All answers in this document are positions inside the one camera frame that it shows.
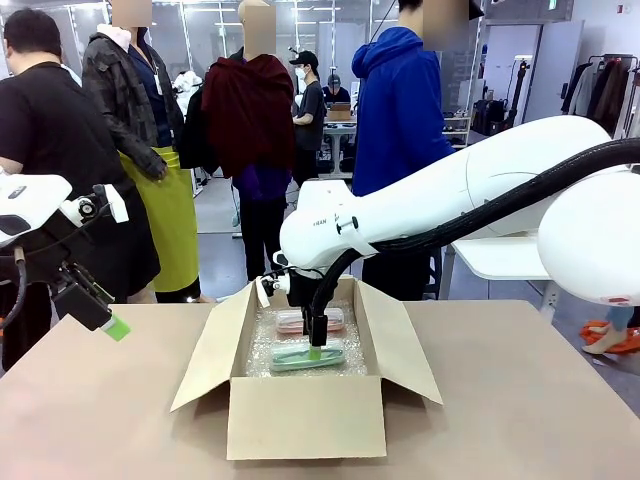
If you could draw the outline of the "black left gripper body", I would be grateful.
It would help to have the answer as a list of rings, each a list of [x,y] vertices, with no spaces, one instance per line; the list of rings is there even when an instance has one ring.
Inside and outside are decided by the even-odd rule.
[[[113,297],[81,265],[63,263],[58,287],[53,303],[61,317],[70,315],[89,331],[102,329],[112,320]]]

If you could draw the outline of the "clear case with green glasses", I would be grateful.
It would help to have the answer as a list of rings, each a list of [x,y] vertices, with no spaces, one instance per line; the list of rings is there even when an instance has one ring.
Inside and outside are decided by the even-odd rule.
[[[309,359],[309,343],[278,344],[271,349],[270,371],[283,373],[341,365],[345,350],[340,340],[327,343],[322,348],[320,360]]]

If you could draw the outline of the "clear case with pink glasses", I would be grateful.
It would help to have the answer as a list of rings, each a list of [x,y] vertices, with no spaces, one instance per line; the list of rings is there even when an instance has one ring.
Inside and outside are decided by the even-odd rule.
[[[345,315],[341,308],[327,308],[328,331],[337,332],[344,328]],[[302,335],[304,320],[300,310],[287,309],[276,312],[276,330],[283,335]]]

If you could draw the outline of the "open cardboard shipping box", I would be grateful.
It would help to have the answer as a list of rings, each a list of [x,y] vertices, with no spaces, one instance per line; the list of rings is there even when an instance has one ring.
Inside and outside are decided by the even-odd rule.
[[[228,383],[229,460],[385,456],[383,381],[436,404],[442,396],[403,303],[349,276],[340,279],[336,296],[354,310],[364,374],[250,375],[262,310],[249,284],[213,307],[170,409]]]

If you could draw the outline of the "clear bubble wrap sheet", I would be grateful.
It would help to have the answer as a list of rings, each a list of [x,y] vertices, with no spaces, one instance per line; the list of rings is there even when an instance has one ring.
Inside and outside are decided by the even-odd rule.
[[[353,309],[346,303],[330,308],[341,308],[345,315],[344,328],[337,332],[329,332],[327,343],[340,340],[345,350],[345,361],[341,365],[326,368],[275,373],[270,371],[271,349],[278,344],[309,343],[306,336],[283,335],[276,330],[276,312],[293,308],[267,309],[257,314],[252,334],[248,358],[245,362],[244,375],[256,378],[286,376],[365,376],[368,374],[364,354],[360,342],[357,323]]]

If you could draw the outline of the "yellow-green skirt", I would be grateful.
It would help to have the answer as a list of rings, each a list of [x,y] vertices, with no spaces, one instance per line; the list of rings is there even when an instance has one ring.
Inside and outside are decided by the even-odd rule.
[[[186,303],[201,296],[197,219],[191,173],[171,147],[154,150],[167,164],[161,180],[149,179],[125,154],[122,165],[144,202],[161,270],[152,282],[159,303]]]

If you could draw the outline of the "man in black t-shirt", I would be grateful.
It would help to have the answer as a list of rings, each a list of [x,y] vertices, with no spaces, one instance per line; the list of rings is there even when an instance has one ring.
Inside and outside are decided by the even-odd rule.
[[[11,77],[0,81],[0,167],[9,173],[59,175],[71,198],[111,184],[128,221],[104,216],[74,241],[72,258],[114,300],[128,303],[160,272],[147,213],[98,107],[61,65],[55,21],[40,10],[14,12],[4,27]]]

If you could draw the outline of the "mannequin with maroon garment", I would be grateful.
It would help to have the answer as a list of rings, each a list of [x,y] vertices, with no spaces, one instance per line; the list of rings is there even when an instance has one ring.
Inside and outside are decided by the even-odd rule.
[[[266,0],[241,0],[243,45],[208,69],[178,143],[182,166],[220,170],[237,190],[250,281],[280,248],[295,156],[294,86],[275,54],[275,13]]]

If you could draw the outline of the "person in blue hoodie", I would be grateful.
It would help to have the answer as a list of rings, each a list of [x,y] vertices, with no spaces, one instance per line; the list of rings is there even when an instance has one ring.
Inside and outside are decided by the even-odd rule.
[[[398,20],[354,54],[359,79],[352,192],[371,244],[362,279],[399,301],[422,299],[429,280],[426,251],[399,253],[383,243],[420,233],[421,202],[413,174],[453,154],[444,134],[437,55],[450,35],[483,12],[475,0],[397,0]]]

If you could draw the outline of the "seated person in cap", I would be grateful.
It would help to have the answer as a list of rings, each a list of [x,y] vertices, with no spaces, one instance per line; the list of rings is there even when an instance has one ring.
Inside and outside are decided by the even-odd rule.
[[[341,85],[341,79],[335,73],[329,75],[327,84],[322,88],[322,91],[327,105],[351,102],[350,93]]]

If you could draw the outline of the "white side table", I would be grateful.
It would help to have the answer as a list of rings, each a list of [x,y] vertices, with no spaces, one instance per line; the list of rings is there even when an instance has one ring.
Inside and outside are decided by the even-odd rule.
[[[460,258],[470,271],[487,281],[544,282],[540,312],[553,318],[561,295],[542,265],[537,238],[531,235],[458,240],[443,254],[439,298],[449,298],[454,262]]]

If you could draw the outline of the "mannequin in dark jacket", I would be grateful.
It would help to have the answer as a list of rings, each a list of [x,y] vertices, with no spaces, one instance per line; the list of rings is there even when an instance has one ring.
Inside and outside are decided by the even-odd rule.
[[[106,120],[119,154],[149,179],[161,180],[167,164],[154,150],[171,147],[178,153],[184,118],[166,65],[145,39],[152,0],[106,1],[111,17],[89,38],[83,87]]]

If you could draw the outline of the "orange cloth on floor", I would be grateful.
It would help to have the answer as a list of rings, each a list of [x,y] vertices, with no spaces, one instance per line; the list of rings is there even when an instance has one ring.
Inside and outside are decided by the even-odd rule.
[[[640,352],[640,327],[617,331],[610,322],[590,321],[581,330],[582,350],[592,355]]]

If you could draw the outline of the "leg with bare foot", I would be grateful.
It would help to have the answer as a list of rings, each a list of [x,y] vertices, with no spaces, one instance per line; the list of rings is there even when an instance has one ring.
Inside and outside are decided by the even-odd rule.
[[[601,355],[624,342],[627,338],[627,327],[633,314],[633,307],[611,307],[605,318],[607,325],[590,328],[592,332],[601,334],[601,337],[594,343],[583,346],[582,350],[588,354]]]

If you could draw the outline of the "black stand with red light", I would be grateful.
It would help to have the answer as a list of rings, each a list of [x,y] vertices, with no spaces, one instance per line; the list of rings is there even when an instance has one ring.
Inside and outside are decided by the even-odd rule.
[[[504,128],[509,129],[514,126],[515,119],[518,113],[518,104],[524,85],[524,79],[527,71],[531,67],[531,55],[520,55],[514,58],[513,66],[517,66],[517,75],[511,76],[511,79],[516,79],[515,88],[513,94],[510,94],[511,87],[507,89],[507,103],[505,104],[506,117],[504,120]]]

